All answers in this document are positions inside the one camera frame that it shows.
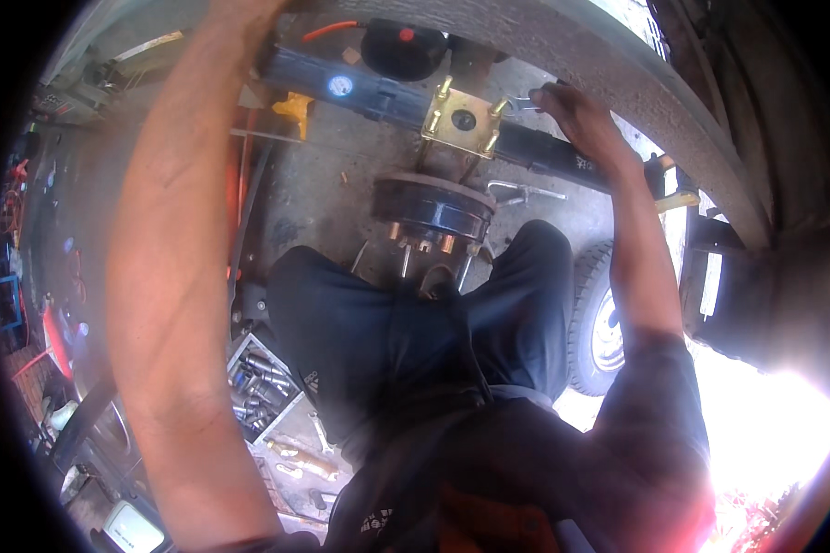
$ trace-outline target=person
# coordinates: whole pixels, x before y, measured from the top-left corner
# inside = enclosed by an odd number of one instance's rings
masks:
[[[283,4],[211,3],[142,128],[112,232],[111,364],[181,550],[319,546],[283,533],[224,373],[226,144]],[[567,380],[573,282],[571,248],[548,223],[522,227],[488,282],[446,301],[289,250],[265,283],[270,328],[356,469],[329,549],[681,551],[709,535],[708,439],[642,163],[598,101],[557,84],[532,99],[610,184],[626,366],[586,434],[550,409]]]

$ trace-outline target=yellow cloth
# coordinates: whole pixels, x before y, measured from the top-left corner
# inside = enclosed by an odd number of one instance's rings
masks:
[[[273,105],[273,110],[279,115],[288,115],[298,121],[298,133],[302,140],[307,140],[307,105],[311,102],[313,98],[290,92],[285,102]]]

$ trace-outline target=wrench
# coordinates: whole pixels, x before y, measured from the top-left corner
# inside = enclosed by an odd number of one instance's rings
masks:
[[[323,446],[323,453],[326,455],[331,455],[334,452],[334,449],[329,442],[326,440],[326,431],[323,430],[323,423],[320,422],[320,418],[317,416],[317,412],[312,411],[307,414],[310,417],[310,420],[313,422],[313,427],[317,429],[317,435],[320,437],[320,445]]]

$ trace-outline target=metal bracket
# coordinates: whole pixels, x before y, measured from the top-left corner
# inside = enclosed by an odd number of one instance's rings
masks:
[[[492,105],[460,90],[450,88],[452,78],[436,88],[421,138],[437,141],[452,148],[479,156],[483,159],[495,157],[495,145],[501,134],[501,112],[507,105],[502,98]]]

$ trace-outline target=wheel rim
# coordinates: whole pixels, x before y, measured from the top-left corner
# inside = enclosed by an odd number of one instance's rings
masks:
[[[624,364],[624,340],[621,337],[621,324],[615,311],[615,301],[611,297],[611,288],[603,296],[599,311],[593,321],[591,339],[593,363],[603,372],[613,372]]]

